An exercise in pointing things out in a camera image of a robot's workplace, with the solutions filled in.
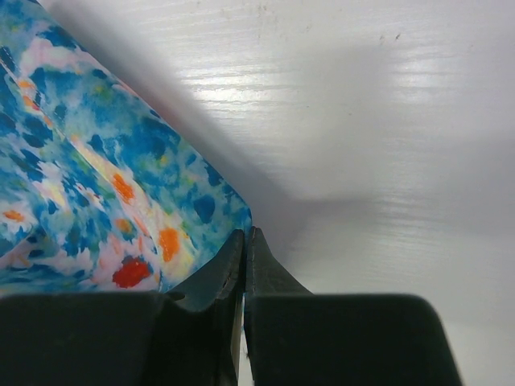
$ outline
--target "white table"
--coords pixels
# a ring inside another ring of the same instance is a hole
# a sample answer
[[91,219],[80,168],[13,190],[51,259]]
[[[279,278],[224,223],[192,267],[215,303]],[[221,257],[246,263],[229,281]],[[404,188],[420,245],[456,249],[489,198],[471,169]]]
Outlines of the white table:
[[515,3],[42,3],[306,287],[422,295],[466,384],[515,382]]

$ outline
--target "floral patterned cloth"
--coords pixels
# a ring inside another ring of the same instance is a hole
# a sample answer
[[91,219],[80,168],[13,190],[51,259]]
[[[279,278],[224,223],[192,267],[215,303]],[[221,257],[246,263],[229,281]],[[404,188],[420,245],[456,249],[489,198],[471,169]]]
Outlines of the floral patterned cloth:
[[0,0],[0,294],[160,290],[249,208],[33,0]]

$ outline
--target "tabletop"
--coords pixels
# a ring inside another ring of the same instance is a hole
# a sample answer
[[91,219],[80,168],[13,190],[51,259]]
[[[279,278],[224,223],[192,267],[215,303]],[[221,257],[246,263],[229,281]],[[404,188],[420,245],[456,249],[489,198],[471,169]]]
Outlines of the tabletop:
[[421,295],[466,384],[513,384],[515,3],[41,2],[307,288]]

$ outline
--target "red spot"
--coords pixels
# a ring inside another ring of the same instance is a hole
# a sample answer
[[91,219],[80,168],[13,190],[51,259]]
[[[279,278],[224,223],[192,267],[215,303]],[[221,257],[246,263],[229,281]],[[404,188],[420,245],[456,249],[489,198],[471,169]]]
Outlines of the red spot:
[[131,288],[151,275],[150,266],[140,257],[127,257],[123,266],[113,274],[113,282],[122,288]]

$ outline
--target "white surface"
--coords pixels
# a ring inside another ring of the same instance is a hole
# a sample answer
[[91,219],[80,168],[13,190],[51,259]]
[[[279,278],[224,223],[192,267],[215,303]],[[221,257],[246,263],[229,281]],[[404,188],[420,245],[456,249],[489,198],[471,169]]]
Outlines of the white surface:
[[422,295],[466,384],[513,384],[515,3],[42,3],[239,190],[304,285]]

